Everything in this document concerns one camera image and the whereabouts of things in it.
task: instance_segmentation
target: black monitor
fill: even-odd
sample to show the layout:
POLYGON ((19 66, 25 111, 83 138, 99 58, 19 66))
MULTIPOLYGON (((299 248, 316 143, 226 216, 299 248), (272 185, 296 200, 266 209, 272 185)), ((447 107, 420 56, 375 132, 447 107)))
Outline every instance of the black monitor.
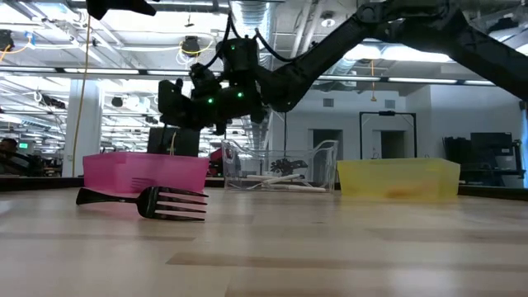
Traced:
POLYGON ((147 153, 169 154, 172 136, 174 137, 174 154, 178 156, 198 157, 200 147, 200 131, 167 127, 163 136, 163 128, 150 128, 148 132, 147 153))
POLYGON ((495 156, 513 156, 512 133, 472 133, 474 152, 493 152, 495 156))

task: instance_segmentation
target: wooden table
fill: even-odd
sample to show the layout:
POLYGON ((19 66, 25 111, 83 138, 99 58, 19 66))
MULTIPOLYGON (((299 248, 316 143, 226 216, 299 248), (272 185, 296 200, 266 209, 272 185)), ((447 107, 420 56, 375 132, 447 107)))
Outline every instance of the wooden table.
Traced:
POLYGON ((205 223, 0 193, 2 296, 528 296, 528 204, 207 189, 205 223))

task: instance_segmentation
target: person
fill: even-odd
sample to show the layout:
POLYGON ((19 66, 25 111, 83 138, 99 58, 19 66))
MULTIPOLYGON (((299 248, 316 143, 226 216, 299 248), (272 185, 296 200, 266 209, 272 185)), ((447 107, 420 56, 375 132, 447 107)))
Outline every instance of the person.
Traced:
MULTIPOLYGON (((22 167, 28 168, 29 163, 26 160, 23 160, 21 158, 18 158, 16 156, 2 153, 2 151, 7 151, 9 153, 16 153, 18 150, 18 142, 14 139, 2 139, 2 142, 0 142, 0 160, 1 159, 7 159, 15 164, 18 164, 22 167)), ((17 175, 23 175, 24 172, 20 170, 20 168, 14 168, 6 165, 5 163, 0 163, 0 174, 17 174, 17 175)))

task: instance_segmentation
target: pink plastic bin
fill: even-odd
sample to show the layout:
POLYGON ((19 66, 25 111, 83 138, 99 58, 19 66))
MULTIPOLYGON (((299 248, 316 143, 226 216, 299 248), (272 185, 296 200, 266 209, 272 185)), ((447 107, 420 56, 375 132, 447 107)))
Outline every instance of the pink plastic bin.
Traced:
POLYGON ((84 186, 115 193, 168 186, 202 192, 209 159, 152 153, 101 153, 82 159, 84 186))

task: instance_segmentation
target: clear plastic bin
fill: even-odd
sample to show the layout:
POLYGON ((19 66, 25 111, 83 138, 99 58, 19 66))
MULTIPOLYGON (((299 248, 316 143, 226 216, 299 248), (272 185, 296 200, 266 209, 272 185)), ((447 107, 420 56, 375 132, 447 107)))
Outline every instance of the clear plastic bin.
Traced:
POLYGON ((222 142, 225 188, 254 191, 330 193, 337 169, 337 141, 327 140, 310 151, 266 151, 222 142), (277 180, 278 177, 291 177, 277 180))
POLYGON ((339 161, 344 199, 450 201, 457 197, 460 165, 441 158, 339 161))
POLYGON ((148 186, 202 192, 209 159, 153 153, 100 153, 82 159, 84 186, 137 193, 148 186))

